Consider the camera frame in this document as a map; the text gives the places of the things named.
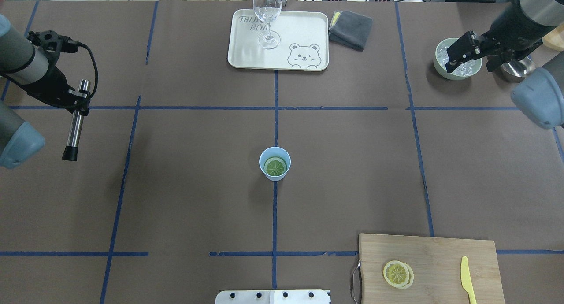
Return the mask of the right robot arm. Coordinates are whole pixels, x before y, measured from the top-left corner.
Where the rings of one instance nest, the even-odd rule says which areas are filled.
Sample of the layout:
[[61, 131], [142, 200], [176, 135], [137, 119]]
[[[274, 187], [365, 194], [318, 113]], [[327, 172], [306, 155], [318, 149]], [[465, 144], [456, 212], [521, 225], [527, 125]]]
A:
[[[446, 73], [463, 63], [486, 59], [489, 72], [524, 60], [544, 45], [543, 38], [563, 25], [563, 0], [509, 0], [482, 34], [467, 31], [447, 49]], [[510, 94], [514, 105], [542, 129], [562, 127], [564, 121], [563, 53], [537, 65]]]

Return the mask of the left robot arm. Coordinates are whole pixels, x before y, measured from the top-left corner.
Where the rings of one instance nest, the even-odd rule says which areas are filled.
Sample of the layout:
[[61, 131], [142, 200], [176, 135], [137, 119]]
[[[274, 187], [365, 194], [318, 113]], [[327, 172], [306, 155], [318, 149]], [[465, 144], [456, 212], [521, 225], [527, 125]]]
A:
[[[62, 53], [87, 50], [93, 64], [94, 80], [83, 79], [78, 89], [68, 84], [57, 63]], [[23, 35], [9, 19], [0, 17], [0, 73], [28, 96], [48, 105], [65, 109], [73, 118], [68, 141], [62, 154], [64, 161], [77, 161], [79, 139], [83, 120], [89, 115], [90, 101], [96, 93], [99, 81], [97, 64], [91, 49], [82, 42], [53, 30], [30, 31]], [[1, 104], [0, 163], [5, 169], [14, 169], [38, 153], [45, 145], [45, 138], [22, 119], [12, 108]]]

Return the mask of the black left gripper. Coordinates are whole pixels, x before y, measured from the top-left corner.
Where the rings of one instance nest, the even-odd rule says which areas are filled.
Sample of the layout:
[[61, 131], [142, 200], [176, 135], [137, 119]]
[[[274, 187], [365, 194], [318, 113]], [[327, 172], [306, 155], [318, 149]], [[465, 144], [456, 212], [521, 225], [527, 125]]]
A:
[[91, 93], [86, 90], [75, 90], [68, 85], [65, 75], [58, 69], [56, 63], [61, 53], [77, 53], [79, 48], [84, 48], [91, 54], [91, 49], [84, 43], [59, 35], [53, 30], [30, 31], [27, 39], [38, 49], [35, 57], [46, 57], [48, 67], [38, 81], [23, 85], [22, 89], [31, 97], [51, 107], [67, 109], [71, 113], [78, 111], [81, 115], [87, 116], [90, 112]]

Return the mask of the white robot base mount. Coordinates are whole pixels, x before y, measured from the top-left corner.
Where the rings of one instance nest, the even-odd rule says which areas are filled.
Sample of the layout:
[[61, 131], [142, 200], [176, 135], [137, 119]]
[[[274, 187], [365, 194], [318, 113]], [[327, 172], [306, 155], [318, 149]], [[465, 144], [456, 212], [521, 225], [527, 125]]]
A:
[[331, 304], [329, 290], [322, 289], [271, 289], [271, 290], [224, 290], [216, 298], [216, 304]]

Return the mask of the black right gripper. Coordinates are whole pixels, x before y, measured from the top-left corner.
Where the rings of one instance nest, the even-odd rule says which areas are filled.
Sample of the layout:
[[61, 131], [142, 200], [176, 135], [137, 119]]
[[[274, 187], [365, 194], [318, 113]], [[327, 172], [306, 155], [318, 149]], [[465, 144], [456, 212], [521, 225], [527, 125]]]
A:
[[473, 31], [464, 33], [447, 48], [447, 73], [453, 73], [461, 64], [488, 56], [489, 72], [504, 63], [522, 60], [537, 49], [543, 37], [543, 25], [530, 19], [519, 4], [512, 4], [495, 19], [482, 35]]

